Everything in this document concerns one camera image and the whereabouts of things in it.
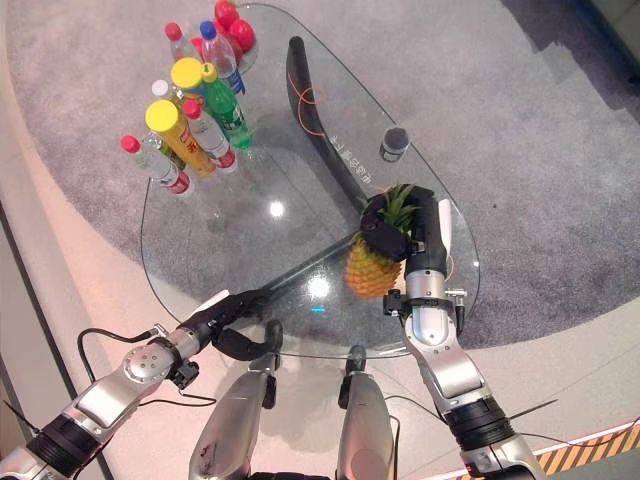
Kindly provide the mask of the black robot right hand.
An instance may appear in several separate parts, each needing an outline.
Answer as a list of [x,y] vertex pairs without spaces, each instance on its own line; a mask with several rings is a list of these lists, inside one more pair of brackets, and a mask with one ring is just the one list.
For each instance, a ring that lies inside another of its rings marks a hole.
[[411,272],[448,273],[439,206],[430,189],[399,184],[371,197],[359,233],[373,252],[394,262],[406,260]]

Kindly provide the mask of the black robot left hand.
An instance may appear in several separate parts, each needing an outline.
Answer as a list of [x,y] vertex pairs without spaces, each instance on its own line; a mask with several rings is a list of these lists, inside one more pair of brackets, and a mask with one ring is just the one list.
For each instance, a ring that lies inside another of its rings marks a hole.
[[179,327],[195,335],[199,351],[210,344],[224,355],[240,361],[256,360],[265,354],[279,354],[283,344],[283,327],[279,320],[271,320],[265,325],[261,343],[230,328],[238,319],[259,316],[270,297],[268,289],[231,294],[212,306],[194,312]]

